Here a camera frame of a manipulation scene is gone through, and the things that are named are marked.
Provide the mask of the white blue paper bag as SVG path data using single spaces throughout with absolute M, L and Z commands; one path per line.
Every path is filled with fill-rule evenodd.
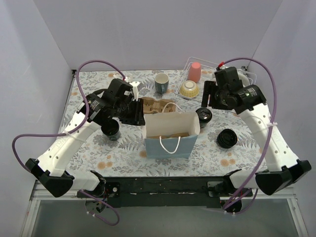
M 147 158 L 189 158 L 200 134 L 195 111 L 184 112 L 168 102 L 157 114 L 144 115 L 143 138 Z

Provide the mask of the single brown cup carrier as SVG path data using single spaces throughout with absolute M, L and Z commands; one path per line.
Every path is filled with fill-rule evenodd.
M 175 133 L 171 135 L 156 135 L 156 136 L 150 136 L 149 139 L 168 139 L 168 138 L 178 138 L 178 137 L 188 137 L 189 133 L 182 132 L 182 133 Z

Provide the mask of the black coffee cup lid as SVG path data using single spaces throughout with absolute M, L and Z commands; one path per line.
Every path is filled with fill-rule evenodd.
M 208 108 L 199 108 L 196 110 L 198 117 L 212 117 L 212 112 Z

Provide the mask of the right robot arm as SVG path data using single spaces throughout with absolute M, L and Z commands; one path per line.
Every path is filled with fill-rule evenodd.
M 235 67 L 217 68 L 214 75 L 215 81 L 204 83 L 202 107 L 234 110 L 250 129 L 267 165 L 263 171 L 240 169 L 226 174 L 224 192 L 235 196 L 242 188 L 248 188 L 272 195 L 304 177 L 312 166 L 290 149 L 260 88 L 254 84 L 243 86 Z

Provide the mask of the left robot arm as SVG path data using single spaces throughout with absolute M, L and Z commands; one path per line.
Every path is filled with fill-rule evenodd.
M 69 190 L 84 190 L 93 197 L 105 191 L 105 178 L 96 171 L 79 174 L 68 173 L 71 158 L 98 129 L 113 136 L 119 124 L 144 126 L 143 99 L 139 98 L 142 84 L 113 79 L 108 88 L 88 94 L 77 107 L 71 121 L 64 129 L 64 136 L 37 159 L 30 158 L 26 167 L 56 198 Z

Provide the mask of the dark takeout coffee cup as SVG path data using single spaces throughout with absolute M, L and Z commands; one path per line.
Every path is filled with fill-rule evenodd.
M 207 124 L 212 120 L 212 117 L 198 117 L 200 128 L 205 128 Z

